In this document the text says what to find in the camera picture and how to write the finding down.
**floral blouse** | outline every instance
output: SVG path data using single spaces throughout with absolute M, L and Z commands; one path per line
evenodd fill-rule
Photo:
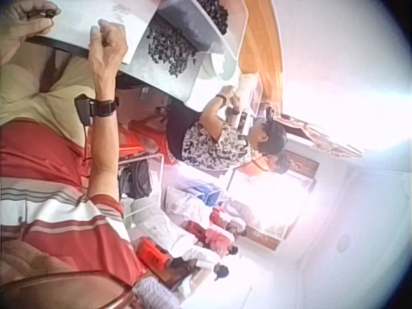
M 228 124 L 223 125 L 218 142 L 199 122 L 186 131 L 183 139 L 183 162 L 208 171 L 238 167 L 250 162 L 257 154 L 247 137 Z

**black bag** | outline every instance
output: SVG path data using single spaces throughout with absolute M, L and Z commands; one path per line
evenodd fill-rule
M 152 192 L 152 183 L 147 160 L 135 161 L 122 167 L 119 179 L 119 193 L 137 200 L 146 198 Z

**paper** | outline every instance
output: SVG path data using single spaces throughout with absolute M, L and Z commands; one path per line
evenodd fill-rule
M 138 43 L 155 14 L 160 0 L 53 0 L 62 12 L 53 18 L 51 39 L 89 49 L 90 28 L 99 19 L 123 24 L 129 46 L 124 64 L 129 64 Z

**black beans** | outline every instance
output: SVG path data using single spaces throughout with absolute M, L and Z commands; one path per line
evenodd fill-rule
M 228 11 L 219 4 L 219 0 L 198 0 L 200 6 L 212 19 L 221 34 L 227 33 Z
M 148 54 L 154 63 L 169 63 L 169 73 L 178 77 L 187 69 L 187 63 L 192 57 L 193 64 L 196 64 L 197 50 L 182 35 L 180 30 L 173 28 L 166 20 L 155 14 L 149 24 Z

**woman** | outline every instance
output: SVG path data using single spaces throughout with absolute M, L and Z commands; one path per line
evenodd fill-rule
M 201 113 L 173 102 L 166 129 L 171 154 L 199 169 L 226 171 L 261 155 L 278 155 L 285 148 L 285 129 L 272 115 L 251 127 L 247 136 L 222 121 L 218 111 L 229 101 L 238 109 L 231 86 L 224 87 Z

